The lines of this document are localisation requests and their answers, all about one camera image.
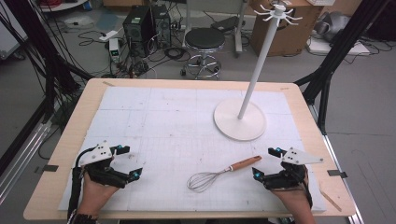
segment metal stool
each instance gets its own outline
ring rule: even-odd
[[[215,57],[208,55],[223,48],[225,37],[222,32],[212,28],[197,28],[189,31],[184,37],[186,47],[200,54],[192,56],[180,74],[186,76],[186,71],[199,77],[216,77],[219,80],[221,63]]]

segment human hand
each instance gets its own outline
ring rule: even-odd
[[[77,214],[89,215],[97,219],[102,207],[105,206],[106,202],[117,190],[119,188],[93,182],[88,173],[85,172],[82,201]]]
[[[308,186],[308,172],[305,168],[304,182]],[[306,198],[304,186],[298,186],[289,189],[273,189],[271,190],[285,207],[291,212],[296,224],[314,224],[316,223],[311,212],[311,207]]]

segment white paper sheet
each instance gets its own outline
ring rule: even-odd
[[[120,172],[143,167],[141,178],[119,190],[103,210],[114,211],[285,211],[282,202],[253,179],[251,167],[267,175],[282,170],[268,147],[304,150],[286,98],[281,92],[255,91],[251,102],[267,119],[256,140],[237,142],[217,129],[213,112],[220,102],[243,99],[244,91],[108,87],[81,151],[107,140],[130,146],[111,166]],[[261,155],[247,168],[222,174],[207,191],[187,188],[191,175],[219,172]],[[314,212],[326,210],[318,183],[309,172]],[[66,210],[71,178],[59,206]]]

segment floor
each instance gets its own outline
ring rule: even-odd
[[[85,12],[80,9],[66,10],[59,16],[91,16],[97,21],[108,21],[113,13],[107,10]],[[102,23],[94,29],[108,32],[120,28],[122,18],[115,22]],[[103,45],[92,43],[79,46],[82,40],[78,34],[84,31],[64,34],[69,51],[89,72],[106,68],[108,52]],[[389,47],[374,43],[381,49]],[[244,47],[238,58],[233,54],[233,38],[227,36],[225,48],[215,56],[222,63],[220,80],[249,81],[257,56],[251,46]],[[347,56],[336,70],[330,90],[326,128],[336,157],[365,223],[392,223],[396,219],[396,49],[380,51],[379,54],[357,57]],[[259,81],[293,82],[315,71],[324,57],[312,55],[306,50],[294,57],[269,57],[266,59]],[[193,79],[181,77],[183,63],[170,61],[162,63],[155,71],[141,78]],[[43,91],[28,60],[9,58],[0,63],[0,155],[7,150],[23,125],[43,100]],[[50,157],[60,137],[60,131],[41,148],[41,157]],[[40,169],[47,163],[34,155],[16,185],[0,205],[2,223],[64,223],[28,221],[23,218],[23,210],[40,178]],[[317,218],[318,223],[347,223],[342,217]],[[224,221],[224,223],[241,223]],[[104,220],[103,223],[116,223]],[[182,223],[203,223],[202,220],[182,220]]]

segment whisk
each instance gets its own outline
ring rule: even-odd
[[[190,179],[187,181],[187,188],[197,193],[204,192],[207,190],[213,182],[219,177],[219,175],[224,174],[229,171],[236,171],[241,168],[247,167],[250,164],[253,164],[256,161],[261,160],[261,156],[255,156],[243,161],[239,161],[237,163],[232,164],[231,166],[227,167],[226,169],[218,172],[218,173],[210,173],[210,172],[203,172],[192,175]]]

